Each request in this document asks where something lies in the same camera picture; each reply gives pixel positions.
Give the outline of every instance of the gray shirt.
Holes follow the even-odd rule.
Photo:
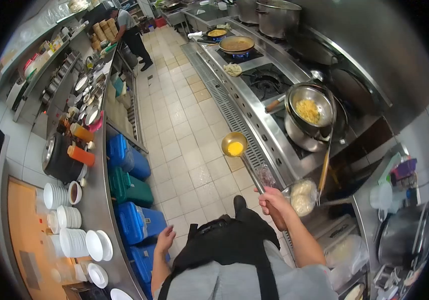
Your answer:
[[[271,263],[280,300],[337,300],[327,272],[322,265],[291,268],[276,246],[264,241],[266,255]],[[154,293],[157,299],[159,291]],[[168,300],[260,300],[258,275],[253,265],[234,263],[220,265],[212,261],[196,269],[186,270],[176,276],[168,291]]]
[[[131,29],[136,22],[134,22],[134,18],[130,15],[126,10],[119,10],[118,12],[118,24],[119,27],[126,25],[126,30]]]

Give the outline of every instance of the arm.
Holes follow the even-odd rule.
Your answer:
[[[266,207],[266,202],[272,204],[281,214],[293,243],[296,265],[299,267],[316,264],[325,266],[326,259],[324,258],[323,250],[309,231],[307,231],[290,203],[285,200],[278,189],[271,187],[264,188],[266,192],[259,196],[259,205],[266,215],[270,214],[269,209]]]
[[[116,34],[116,37],[115,37],[115,40],[113,41],[113,43],[117,43],[123,37],[123,34],[125,32],[126,32],[126,25],[120,25],[118,34]]]
[[[158,236],[158,242],[154,248],[153,271],[151,274],[151,294],[159,289],[163,281],[171,274],[165,256],[168,249],[172,246],[176,232],[173,231],[173,225],[166,227]]]

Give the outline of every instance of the black pants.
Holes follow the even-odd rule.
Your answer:
[[[151,61],[151,57],[144,47],[141,36],[139,36],[139,30],[136,30],[135,28],[127,30],[123,34],[122,40],[127,44],[131,53],[142,57],[146,63]]]

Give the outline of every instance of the black apron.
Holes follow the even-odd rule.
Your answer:
[[[262,300],[278,300],[278,289],[266,255],[263,241],[269,240],[280,249],[276,233],[254,211],[243,208],[236,219],[223,215],[198,228],[191,224],[184,249],[173,262],[173,272],[166,278],[159,300],[166,300],[172,280],[187,270],[211,261],[220,265],[241,263],[253,265],[258,274]]]

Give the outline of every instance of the hand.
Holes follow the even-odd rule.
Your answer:
[[[173,241],[176,237],[176,232],[173,231],[173,225],[169,225],[158,236],[158,242],[154,248],[154,253],[159,253],[161,255],[166,255],[168,249],[173,245]]]
[[[283,194],[280,192],[279,189],[271,188],[269,186],[264,187],[265,193],[262,195],[259,195],[259,205],[261,206],[263,213],[266,215],[270,215],[270,210],[267,207],[267,203],[269,202],[274,208],[276,208],[279,213],[281,214],[281,217],[286,220],[292,213],[296,214],[293,207],[291,207],[291,204],[286,201]]]

